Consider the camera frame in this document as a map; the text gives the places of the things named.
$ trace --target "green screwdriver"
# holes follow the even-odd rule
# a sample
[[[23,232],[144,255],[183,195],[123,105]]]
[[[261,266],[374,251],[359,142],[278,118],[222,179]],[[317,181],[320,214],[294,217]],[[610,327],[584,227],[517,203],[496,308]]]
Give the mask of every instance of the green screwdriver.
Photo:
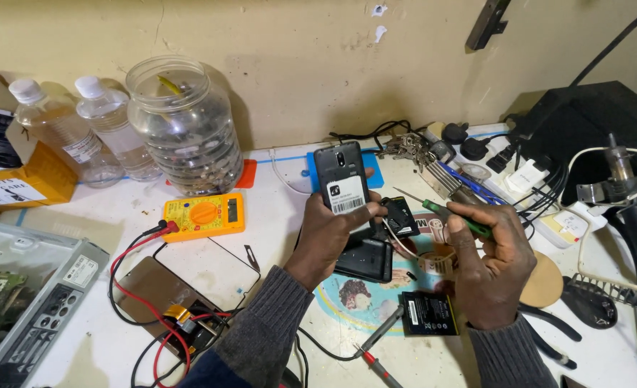
[[[432,211],[435,214],[437,214],[441,218],[441,221],[443,221],[443,222],[447,222],[448,217],[450,217],[453,214],[455,214],[452,211],[450,211],[450,209],[448,209],[447,207],[444,207],[443,205],[436,204],[435,202],[430,201],[428,199],[424,199],[424,200],[418,199],[417,197],[413,196],[412,194],[409,194],[406,191],[402,191],[402,190],[398,189],[397,187],[394,187],[393,189],[398,190],[402,194],[421,202],[421,206],[423,208],[425,208],[426,210]],[[483,237],[486,237],[486,238],[491,238],[492,237],[491,229],[488,226],[479,224],[477,221],[471,220],[471,219],[469,219],[468,217],[465,217],[465,216],[460,216],[460,217],[462,217],[462,219],[467,223],[467,225],[469,226],[469,230],[471,230],[472,232],[478,234],[479,236],[483,236]]]

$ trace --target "beige wall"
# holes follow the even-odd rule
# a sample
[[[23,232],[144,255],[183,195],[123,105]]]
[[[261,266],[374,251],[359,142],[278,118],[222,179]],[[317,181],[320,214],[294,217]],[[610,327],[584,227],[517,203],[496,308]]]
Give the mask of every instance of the beige wall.
[[[243,147],[262,148],[389,119],[496,122],[522,93],[569,84],[637,15],[637,0],[514,0],[505,33],[466,53],[484,3],[386,0],[372,17],[384,3],[0,0],[0,73],[76,93],[82,75],[123,82],[152,55],[188,55],[232,92]],[[612,79],[637,92],[637,30],[585,81]]]

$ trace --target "screwdriver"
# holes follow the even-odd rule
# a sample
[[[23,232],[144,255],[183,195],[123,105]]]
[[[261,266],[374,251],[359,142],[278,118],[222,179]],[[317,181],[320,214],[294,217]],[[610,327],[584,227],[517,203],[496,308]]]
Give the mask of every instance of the screwdriver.
[[[428,199],[424,199],[424,200],[418,199],[417,197],[413,196],[412,194],[409,194],[406,191],[402,191],[402,190],[398,189],[397,187],[394,187],[393,189],[398,190],[402,194],[421,202],[421,206],[423,208],[425,208],[426,210],[432,211],[435,214],[437,214],[439,217],[441,217],[441,220],[443,222],[447,222],[448,217],[450,217],[453,214],[455,214],[452,211],[450,211],[449,208],[444,207],[443,205],[436,204],[435,202],[430,201]],[[486,238],[491,238],[492,237],[491,229],[488,226],[479,224],[477,221],[471,220],[471,219],[469,219],[468,217],[465,217],[465,216],[460,216],[460,217],[462,217],[462,219],[467,223],[467,226],[469,226],[469,230],[471,230],[472,232],[478,234],[479,236],[483,236],[483,237],[486,237]]]
[[[400,383],[398,383],[398,381],[395,380],[395,378],[385,370],[385,368],[378,361],[378,358],[375,358],[374,356],[371,355],[371,353],[362,349],[361,346],[357,344],[354,344],[354,346],[356,346],[357,348],[359,348],[359,350],[364,352],[363,357],[364,357],[364,360],[366,360],[366,363],[369,364],[369,366],[371,366],[371,369],[373,369],[374,372],[376,372],[378,375],[380,375],[383,378],[383,381],[385,381],[387,386],[389,386],[390,388],[403,388],[403,386],[400,385]]]

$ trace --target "hand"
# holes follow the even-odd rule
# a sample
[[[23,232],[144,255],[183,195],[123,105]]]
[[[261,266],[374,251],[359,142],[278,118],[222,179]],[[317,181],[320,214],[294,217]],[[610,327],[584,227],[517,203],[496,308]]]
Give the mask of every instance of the hand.
[[[460,265],[455,284],[456,299],[472,327],[493,330],[515,322],[520,295],[536,266],[536,258],[513,207],[464,205],[448,202],[454,213],[491,226],[493,240],[479,237],[479,258],[474,236],[459,216],[450,216],[450,233]]]
[[[366,168],[366,176],[374,174]],[[284,269],[309,292],[328,278],[335,269],[335,262],[348,243],[349,232],[375,218],[382,222],[388,210],[378,204],[381,196],[369,191],[371,202],[351,213],[336,216],[323,204],[320,193],[312,194],[304,208],[304,221],[297,249],[292,253]]]

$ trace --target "person's left hand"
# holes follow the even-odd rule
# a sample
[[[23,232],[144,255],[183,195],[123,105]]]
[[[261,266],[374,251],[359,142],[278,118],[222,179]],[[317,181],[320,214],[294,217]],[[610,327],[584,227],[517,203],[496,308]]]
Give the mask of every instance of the person's left hand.
[[[366,176],[374,174],[366,168]],[[320,193],[312,194],[304,208],[304,221],[297,249],[292,253],[284,269],[309,292],[328,278],[335,269],[335,262],[345,249],[349,232],[375,218],[382,222],[388,210],[379,202],[381,196],[369,191],[370,201],[351,213],[336,216],[323,204]]]

